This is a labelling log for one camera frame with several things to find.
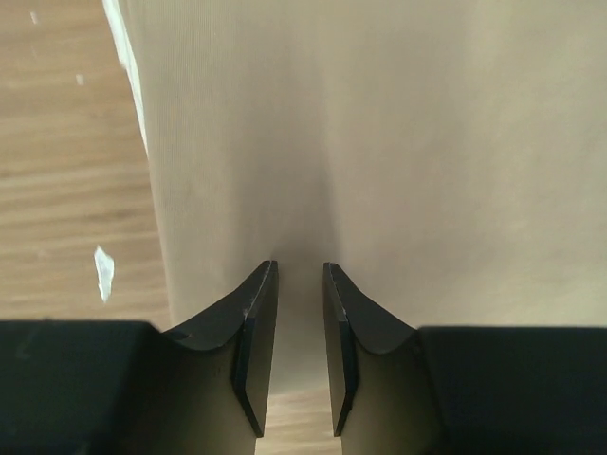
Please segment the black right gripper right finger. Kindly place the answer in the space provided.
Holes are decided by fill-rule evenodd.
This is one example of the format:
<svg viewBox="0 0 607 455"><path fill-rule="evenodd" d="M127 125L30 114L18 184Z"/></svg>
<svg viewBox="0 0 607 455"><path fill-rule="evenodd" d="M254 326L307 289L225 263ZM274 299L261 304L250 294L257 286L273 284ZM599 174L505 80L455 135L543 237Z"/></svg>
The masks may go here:
<svg viewBox="0 0 607 455"><path fill-rule="evenodd" d="M413 328L323 267L333 430L346 454L602 454L606 332Z"/></svg>

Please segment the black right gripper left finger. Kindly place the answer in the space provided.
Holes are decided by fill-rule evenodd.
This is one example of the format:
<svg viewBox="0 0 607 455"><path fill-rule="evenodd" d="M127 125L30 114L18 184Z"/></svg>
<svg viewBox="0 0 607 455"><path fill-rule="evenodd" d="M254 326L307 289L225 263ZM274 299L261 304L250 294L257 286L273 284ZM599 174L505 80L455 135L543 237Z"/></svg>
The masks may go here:
<svg viewBox="0 0 607 455"><path fill-rule="evenodd" d="M176 327L5 320L5 454L251 454L264 434L278 265Z"/></svg>

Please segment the beige t shirt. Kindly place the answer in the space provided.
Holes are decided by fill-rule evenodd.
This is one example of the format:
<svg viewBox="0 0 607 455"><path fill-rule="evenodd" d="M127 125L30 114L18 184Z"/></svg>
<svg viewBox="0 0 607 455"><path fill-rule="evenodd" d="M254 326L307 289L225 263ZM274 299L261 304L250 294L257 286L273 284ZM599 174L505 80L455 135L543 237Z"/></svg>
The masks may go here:
<svg viewBox="0 0 607 455"><path fill-rule="evenodd" d="M172 318L280 267L272 387L326 377L322 266L412 325L606 321L602 1L123 1Z"/></svg>

